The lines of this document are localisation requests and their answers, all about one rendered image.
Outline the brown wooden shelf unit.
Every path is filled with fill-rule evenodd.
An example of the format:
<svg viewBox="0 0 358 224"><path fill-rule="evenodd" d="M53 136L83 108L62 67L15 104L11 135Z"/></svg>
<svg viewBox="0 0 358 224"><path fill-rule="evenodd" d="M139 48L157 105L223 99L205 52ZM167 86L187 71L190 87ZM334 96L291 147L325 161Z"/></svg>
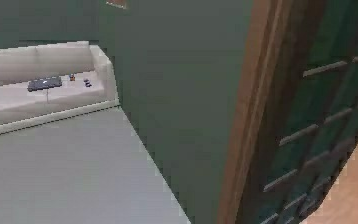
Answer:
<svg viewBox="0 0 358 224"><path fill-rule="evenodd" d="M358 143L358 0L258 0L216 224L300 224Z"/></svg>

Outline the white sofa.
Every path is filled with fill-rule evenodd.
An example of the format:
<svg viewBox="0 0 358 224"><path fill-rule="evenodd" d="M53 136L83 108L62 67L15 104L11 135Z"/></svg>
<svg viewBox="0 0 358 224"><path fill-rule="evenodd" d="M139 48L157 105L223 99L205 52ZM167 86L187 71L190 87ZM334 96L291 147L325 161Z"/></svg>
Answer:
<svg viewBox="0 0 358 224"><path fill-rule="evenodd" d="M61 87L27 90L30 81L55 76ZM0 134L118 105L112 62L97 45L77 41L0 49Z"/></svg>

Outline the dark grey laptop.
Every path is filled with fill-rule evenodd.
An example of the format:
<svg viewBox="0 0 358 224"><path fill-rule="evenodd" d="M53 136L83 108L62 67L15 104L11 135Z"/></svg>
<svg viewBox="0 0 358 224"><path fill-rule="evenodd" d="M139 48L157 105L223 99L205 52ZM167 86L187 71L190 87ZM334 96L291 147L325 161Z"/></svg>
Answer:
<svg viewBox="0 0 358 224"><path fill-rule="evenodd" d="M62 80L59 76L42 78L37 80L32 80L29 82L27 90L29 92L45 90L55 87L61 87Z"/></svg>

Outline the framed wall picture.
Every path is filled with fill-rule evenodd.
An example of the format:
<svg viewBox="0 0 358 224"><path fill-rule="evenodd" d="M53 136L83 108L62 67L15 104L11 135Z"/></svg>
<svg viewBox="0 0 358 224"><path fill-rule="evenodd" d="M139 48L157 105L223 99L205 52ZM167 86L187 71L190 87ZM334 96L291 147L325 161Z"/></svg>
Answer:
<svg viewBox="0 0 358 224"><path fill-rule="evenodd" d="M127 8L126 0L106 0L106 4L121 9Z"/></svg>

